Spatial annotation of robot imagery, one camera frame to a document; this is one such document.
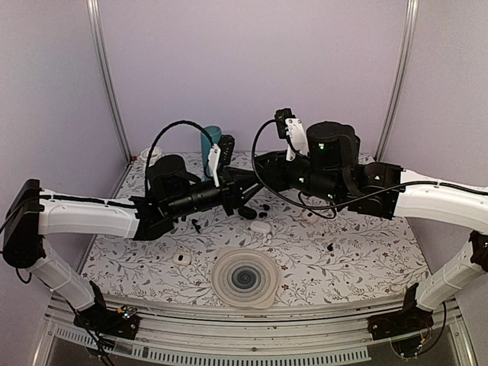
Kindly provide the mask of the black gold-trimmed earbud case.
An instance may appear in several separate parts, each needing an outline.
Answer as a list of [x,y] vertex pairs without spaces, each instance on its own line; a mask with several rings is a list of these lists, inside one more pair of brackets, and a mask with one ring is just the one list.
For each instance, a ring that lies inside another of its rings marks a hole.
[[257,177],[256,173],[252,170],[245,170],[243,172],[244,186],[250,188],[255,185],[262,185],[261,180]]

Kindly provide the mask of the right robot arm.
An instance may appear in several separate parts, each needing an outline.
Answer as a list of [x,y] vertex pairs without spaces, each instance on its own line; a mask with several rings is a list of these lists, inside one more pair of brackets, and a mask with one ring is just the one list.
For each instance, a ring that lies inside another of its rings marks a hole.
[[280,123],[287,151],[251,155],[258,180],[277,197],[291,188],[328,202],[328,209],[393,219],[422,218],[470,229],[467,242],[441,269],[406,290],[400,310],[368,318],[375,340],[433,325],[433,311],[487,273],[487,190],[430,178],[399,165],[358,162],[360,139],[350,125],[324,121],[303,128]]

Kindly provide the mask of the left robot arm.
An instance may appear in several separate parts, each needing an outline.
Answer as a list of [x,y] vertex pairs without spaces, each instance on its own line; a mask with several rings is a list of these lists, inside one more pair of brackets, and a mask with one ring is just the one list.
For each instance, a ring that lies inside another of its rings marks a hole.
[[193,213],[222,207],[232,215],[262,188],[249,170],[212,163],[210,172],[211,178],[202,181],[187,170],[181,156],[163,156],[146,169],[142,197],[113,200],[57,194],[29,179],[2,225],[2,257],[63,297],[74,313],[75,326],[97,335],[135,339],[140,325],[136,308],[108,309],[98,285],[78,274],[49,240],[106,235],[150,242],[171,232],[177,219]]

